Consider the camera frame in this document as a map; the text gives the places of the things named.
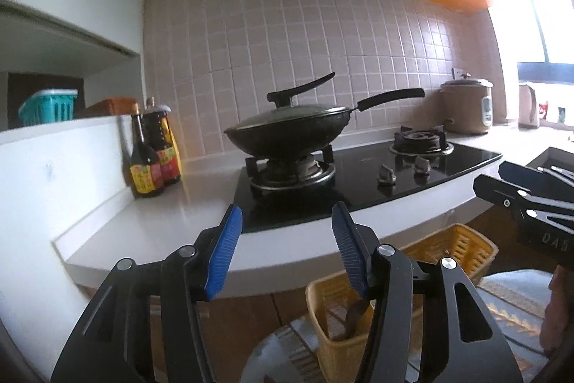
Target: patterned rug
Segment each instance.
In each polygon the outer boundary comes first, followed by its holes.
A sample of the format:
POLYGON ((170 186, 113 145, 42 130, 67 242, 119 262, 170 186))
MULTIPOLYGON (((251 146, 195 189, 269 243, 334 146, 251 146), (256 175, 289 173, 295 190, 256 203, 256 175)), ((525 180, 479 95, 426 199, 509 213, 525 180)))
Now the patterned rug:
MULTIPOLYGON (((528 383, 546 364, 538 338, 544 309, 550 300, 552 274, 536 270, 497 273, 485 277, 478 292, 506 336, 528 383)), ((253 350, 241 377, 242 383, 326 383, 317 362, 319 342, 308 315, 293 320, 265 338, 253 350)), ((418 379, 420 352, 409 357, 406 380, 418 379)))

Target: stove knob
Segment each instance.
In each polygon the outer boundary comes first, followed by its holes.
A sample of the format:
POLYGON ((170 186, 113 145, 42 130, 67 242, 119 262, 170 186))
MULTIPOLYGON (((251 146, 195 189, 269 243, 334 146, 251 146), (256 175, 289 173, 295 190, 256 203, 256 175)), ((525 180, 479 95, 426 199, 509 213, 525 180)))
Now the stove knob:
POLYGON ((397 176, 395 176, 394 171, 388 168, 384 164, 381 165, 379 169, 379 175, 377 176, 377 181, 380 185, 395 185, 397 182, 397 176))
POLYGON ((431 173, 431 163, 426 158, 421 158, 417 156, 414 159, 414 175, 416 176, 428 176, 431 173))

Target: gas stove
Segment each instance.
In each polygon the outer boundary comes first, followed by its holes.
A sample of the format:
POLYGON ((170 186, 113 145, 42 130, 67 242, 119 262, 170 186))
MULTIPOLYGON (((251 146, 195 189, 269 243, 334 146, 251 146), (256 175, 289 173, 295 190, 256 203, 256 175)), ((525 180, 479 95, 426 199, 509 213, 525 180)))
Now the gas stove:
POLYGON ((338 201, 355 211, 405 197, 501 157, 447 142, 440 128, 404 127, 393 142, 337 151, 329 146, 297 162, 248 158, 234 203, 243 211, 244 233, 263 231, 329 218, 338 201))

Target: pink wall tile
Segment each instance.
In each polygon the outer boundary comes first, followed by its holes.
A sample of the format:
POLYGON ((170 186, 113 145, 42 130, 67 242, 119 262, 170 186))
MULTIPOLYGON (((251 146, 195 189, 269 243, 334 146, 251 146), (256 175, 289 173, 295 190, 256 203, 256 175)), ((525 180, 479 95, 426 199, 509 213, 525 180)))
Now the pink wall tile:
POLYGON ((173 108, 182 155, 235 150, 223 130, 272 109, 266 94, 337 75, 294 103, 354 106, 370 94, 422 87, 427 97, 353 113, 345 132, 438 125, 451 67, 494 83, 506 109, 487 11, 472 17, 420 0, 146 0, 147 94, 173 108))

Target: yellow plastic basket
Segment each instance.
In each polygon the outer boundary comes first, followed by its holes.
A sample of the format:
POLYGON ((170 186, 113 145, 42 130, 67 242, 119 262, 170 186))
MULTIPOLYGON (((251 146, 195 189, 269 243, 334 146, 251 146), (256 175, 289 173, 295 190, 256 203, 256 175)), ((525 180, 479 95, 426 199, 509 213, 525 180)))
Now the yellow plastic basket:
MULTIPOLYGON (((493 242, 464 224, 453 224, 401 250, 415 260, 429 263, 436 263, 446 255, 453 257, 474 284, 484 276, 498 253, 493 242)), ((339 310, 346 310, 359 298, 351 289, 346 272, 311 282, 305 294, 309 317, 319 339, 317 360, 325 380, 328 383, 354 382, 367 343, 373 309, 367 309, 353 338, 334 341, 333 331, 336 333, 337 325, 342 327, 344 322, 344 314, 339 310)), ((413 297, 412 349, 420 346, 422 338, 422 304, 420 297, 413 297)))

